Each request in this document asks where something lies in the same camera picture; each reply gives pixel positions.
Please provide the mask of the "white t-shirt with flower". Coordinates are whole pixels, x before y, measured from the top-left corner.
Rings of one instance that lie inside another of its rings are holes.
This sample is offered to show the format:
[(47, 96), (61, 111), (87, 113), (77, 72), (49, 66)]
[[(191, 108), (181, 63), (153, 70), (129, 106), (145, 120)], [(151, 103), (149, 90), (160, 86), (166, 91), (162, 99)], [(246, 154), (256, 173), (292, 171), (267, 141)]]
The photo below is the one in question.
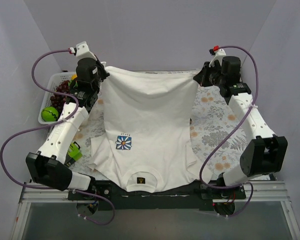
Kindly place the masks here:
[(164, 192), (209, 182), (192, 149), (194, 74), (151, 74), (107, 66), (101, 84), (103, 135), (91, 139), (88, 167), (127, 192)]

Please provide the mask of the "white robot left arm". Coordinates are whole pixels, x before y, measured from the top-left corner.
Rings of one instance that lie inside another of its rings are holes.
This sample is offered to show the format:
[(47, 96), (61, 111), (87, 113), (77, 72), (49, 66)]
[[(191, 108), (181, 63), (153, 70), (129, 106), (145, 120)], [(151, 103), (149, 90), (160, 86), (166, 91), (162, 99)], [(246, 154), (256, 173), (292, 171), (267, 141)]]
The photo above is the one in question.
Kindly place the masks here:
[(30, 176), (35, 183), (64, 191), (79, 190), (85, 200), (96, 196), (93, 177), (73, 172), (66, 165), (66, 156), (74, 136), (98, 99), (100, 85), (109, 73), (95, 57), (84, 57), (77, 62), (77, 77), (70, 85), (60, 114), (61, 123), (54, 126), (44, 144), (36, 153), (29, 153), (25, 159)]

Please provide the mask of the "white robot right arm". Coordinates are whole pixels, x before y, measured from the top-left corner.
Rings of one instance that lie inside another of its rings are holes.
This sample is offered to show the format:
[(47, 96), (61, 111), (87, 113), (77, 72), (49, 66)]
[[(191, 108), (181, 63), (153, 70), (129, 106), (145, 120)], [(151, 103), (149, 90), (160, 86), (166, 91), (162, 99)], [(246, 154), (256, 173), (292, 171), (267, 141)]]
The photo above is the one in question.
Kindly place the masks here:
[(216, 86), (226, 104), (240, 121), (248, 145), (240, 156), (239, 165), (222, 173), (213, 189), (222, 199), (227, 199), (248, 180), (277, 173), (282, 169), (288, 141), (278, 136), (266, 124), (255, 105), (249, 86), (241, 82), (241, 61), (236, 56), (215, 56), (206, 61), (193, 78), (202, 87)]

